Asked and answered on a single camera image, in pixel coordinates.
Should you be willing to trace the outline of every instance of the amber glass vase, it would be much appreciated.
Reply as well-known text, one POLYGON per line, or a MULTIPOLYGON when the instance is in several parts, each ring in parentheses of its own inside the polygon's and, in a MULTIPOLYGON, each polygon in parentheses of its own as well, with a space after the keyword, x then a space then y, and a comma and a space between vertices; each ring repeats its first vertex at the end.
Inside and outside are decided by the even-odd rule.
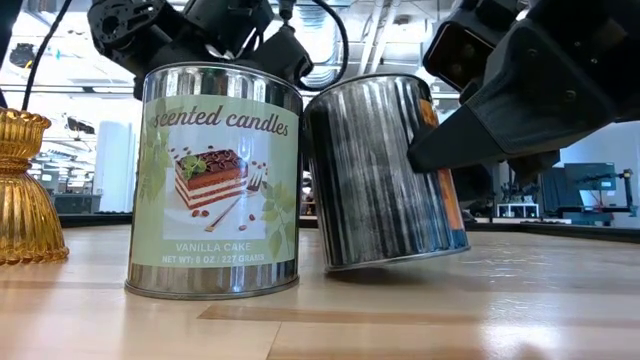
POLYGON ((0 265, 66 259, 60 220, 45 189, 27 174, 51 121, 0 108, 0 265))

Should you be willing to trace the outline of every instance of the layered cake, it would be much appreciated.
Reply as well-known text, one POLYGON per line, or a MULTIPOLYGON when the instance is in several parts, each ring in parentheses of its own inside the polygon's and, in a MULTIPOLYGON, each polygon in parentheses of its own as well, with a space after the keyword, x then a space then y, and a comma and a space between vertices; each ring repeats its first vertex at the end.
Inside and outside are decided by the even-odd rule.
POLYGON ((195 209, 243 193, 247 174, 247 163, 233 150, 189 155, 176 162, 176 191, 195 209))

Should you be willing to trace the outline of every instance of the tin can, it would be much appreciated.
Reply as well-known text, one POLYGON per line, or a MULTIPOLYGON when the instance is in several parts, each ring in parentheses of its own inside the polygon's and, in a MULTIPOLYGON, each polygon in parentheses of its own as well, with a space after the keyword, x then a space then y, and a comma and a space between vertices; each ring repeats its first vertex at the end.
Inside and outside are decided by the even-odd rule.
POLYGON ((350 79, 318 94, 303 126, 327 270, 469 249, 451 172, 415 174, 407 160, 414 134, 438 126, 424 81, 350 79))
POLYGON ((207 300, 295 285, 296 89, 244 67, 181 63, 147 76, 143 103, 126 288, 207 300))

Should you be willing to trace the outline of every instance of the wooden table surface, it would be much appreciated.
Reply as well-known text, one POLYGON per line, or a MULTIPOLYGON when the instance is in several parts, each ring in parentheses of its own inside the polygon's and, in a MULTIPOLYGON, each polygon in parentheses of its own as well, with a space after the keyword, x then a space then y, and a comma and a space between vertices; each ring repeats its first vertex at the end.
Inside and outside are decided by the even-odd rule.
POLYGON ((640 359, 640 246, 470 233, 461 255, 323 273, 223 302, 123 290, 129 227, 65 231, 65 264, 0 267, 0 359, 640 359))

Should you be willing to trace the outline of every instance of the fork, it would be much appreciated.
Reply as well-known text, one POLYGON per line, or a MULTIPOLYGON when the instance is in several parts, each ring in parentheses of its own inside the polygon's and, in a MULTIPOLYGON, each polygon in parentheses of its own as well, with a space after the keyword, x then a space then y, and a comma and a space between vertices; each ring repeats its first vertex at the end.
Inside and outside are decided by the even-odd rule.
POLYGON ((238 201, 240 201, 240 199, 248 198, 258 193, 258 191, 260 190, 261 184, 262 184, 262 172, 260 172, 259 174, 253 174, 253 176, 251 177, 251 180, 249 180, 249 184, 247 185, 247 188, 246 188, 247 192, 245 194, 241 194, 240 196, 238 196, 238 198, 235 199, 233 203, 231 203, 231 205, 229 205, 229 207, 222 212, 222 214, 218 215, 218 217, 215 220, 213 220, 211 225, 204 228, 204 231, 212 232, 216 228, 216 226, 218 226, 218 224, 222 221, 222 219, 224 219, 225 216, 227 216, 227 214, 231 211, 231 209, 233 209, 233 207, 236 206, 236 204, 238 203, 238 201))

